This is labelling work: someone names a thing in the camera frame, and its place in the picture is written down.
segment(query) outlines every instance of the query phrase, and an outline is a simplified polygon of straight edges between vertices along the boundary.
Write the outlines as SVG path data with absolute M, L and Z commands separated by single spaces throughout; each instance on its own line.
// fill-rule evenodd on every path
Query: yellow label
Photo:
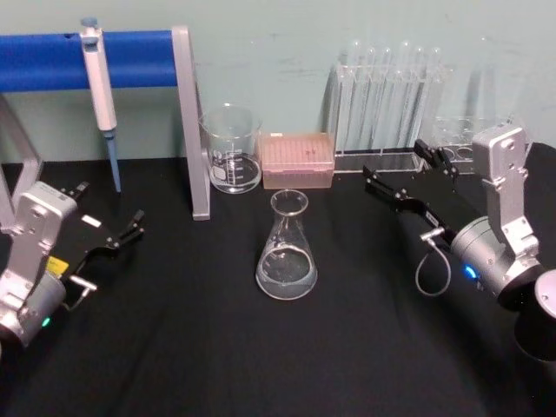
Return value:
M 54 256 L 49 257 L 49 261 L 46 264 L 46 270 L 54 275 L 61 275 L 66 272 L 69 264 L 62 261 L 61 259 L 55 258 Z

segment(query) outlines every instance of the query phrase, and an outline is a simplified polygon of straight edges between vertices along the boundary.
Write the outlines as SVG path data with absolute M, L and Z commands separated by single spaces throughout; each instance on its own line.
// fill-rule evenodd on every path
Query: glass container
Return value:
M 203 115 L 199 124 L 208 145 L 212 185 L 229 194 L 255 188 L 261 181 L 255 153 L 261 120 L 249 109 L 226 103 Z
M 308 198 L 301 191 L 282 189 L 270 199 L 275 224 L 257 265 L 256 280 L 267 295 L 278 300 L 295 300 L 313 289 L 317 270 L 301 215 Z

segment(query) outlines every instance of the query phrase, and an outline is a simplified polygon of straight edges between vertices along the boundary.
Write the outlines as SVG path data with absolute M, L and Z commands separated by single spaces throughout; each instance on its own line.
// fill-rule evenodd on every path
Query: black table surface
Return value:
M 556 150 L 536 144 L 527 165 L 526 212 L 541 261 L 555 268 Z M 1 415 L 556 415 L 555 366 L 515 346 L 514 314 L 455 261 L 445 295 L 420 295 L 417 234 L 427 226 L 367 195 L 361 176 L 307 191 L 319 279 L 287 302 L 255 283 L 271 190 L 213 190 L 211 220 L 193 222 L 184 161 L 122 161 L 121 171 L 117 198 L 107 162 L 46 164 L 53 186 L 91 182 L 81 207 L 110 225 L 143 209 L 146 233 L 117 260 L 92 262 L 82 276 L 99 291 L 3 357 Z M 476 178 L 458 186 L 484 209 Z M 4 237 L 2 265 L 8 250 Z M 444 273 L 430 264 L 432 289 Z

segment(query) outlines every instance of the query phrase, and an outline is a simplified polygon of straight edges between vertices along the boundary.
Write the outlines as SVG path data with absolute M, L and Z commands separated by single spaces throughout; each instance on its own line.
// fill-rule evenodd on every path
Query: wall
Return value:
M 187 24 L 192 33 L 202 106 L 234 102 L 255 109 L 266 130 L 320 126 L 328 72 L 342 45 L 358 37 L 375 45 L 410 39 L 440 46 L 458 76 L 441 109 L 457 113 L 469 73 L 496 69 L 497 113 L 516 109 L 538 141 L 556 145 L 555 6 L 545 0 L 159 0 L 8 1 L 1 34 L 69 32 L 96 16 L 106 30 L 157 30 Z M 8 95 L 46 160 L 105 157 L 88 92 Z M 173 89 L 118 90 L 121 158 L 180 155 Z M 16 160 L 3 144 L 4 160 Z

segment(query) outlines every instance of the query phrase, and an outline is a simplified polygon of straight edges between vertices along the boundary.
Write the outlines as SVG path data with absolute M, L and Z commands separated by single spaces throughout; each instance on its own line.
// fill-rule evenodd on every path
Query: blue led light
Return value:
M 470 280 L 477 281 L 479 279 L 479 274 L 477 274 L 477 271 L 475 271 L 473 267 L 466 265 L 463 267 L 463 271 Z

